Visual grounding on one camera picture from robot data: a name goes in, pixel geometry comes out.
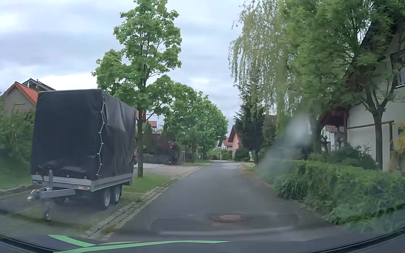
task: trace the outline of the sky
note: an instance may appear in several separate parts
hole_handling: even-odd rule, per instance
[[[243,0],[168,0],[179,17],[182,67],[172,80],[209,95],[229,120],[241,101],[228,69],[232,29]],[[0,0],[0,89],[15,81],[38,79],[54,89],[96,88],[95,61],[110,49],[121,49],[113,27],[132,0]]]

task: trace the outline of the hedge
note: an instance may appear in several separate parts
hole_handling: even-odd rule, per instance
[[[280,197],[298,200],[334,224],[371,221],[405,209],[405,175],[318,161],[273,164],[260,174]],[[405,222],[405,216],[397,219]]]

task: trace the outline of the road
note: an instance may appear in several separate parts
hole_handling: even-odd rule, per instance
[[[190,169],[193,167],[146,166],[145,173],[172,177]],[[53,220],[46,222],[41,203],[27,201],[27,194],[0,198],[0,233],[80,236],[135,197],[133,193],[123,194],[120,205],[105,211],[86,201],[73,201],[57,207]],[[220,222],[212,219],[214,216],[240,221]],[[276,233],[279,239],[305,240],[342,232],[298,203],[277,198],[261,181],[245,174],[240,164],[218,161],[178,180],[109,240],[181,240],[189,236],[215,240],[259,236],[274,240]]]
[[[237,222],[214,220],[237,219]],[[295,231],[307,231],[295,234]],[[156,198],[109,241],[169,240],[183,237],[228,239],[251,238],[252,234],[286,232],[312,239],[342,231],[300,207],[277,198],[234,162],[216,162],[177,181]]]

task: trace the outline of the manhole cover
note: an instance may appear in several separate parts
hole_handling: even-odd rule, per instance
[[[245,220],[245,216],[242,214],[214,214],[210,218],[212,221],[218,222],[239,222]]]

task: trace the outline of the black tarpaulin cover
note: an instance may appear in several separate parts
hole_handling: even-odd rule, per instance
[[[107,92],[39,93],[32,175],[48,175],[52,169],[54,176],[96,180],[132,173],[134,148],[135,109]]]

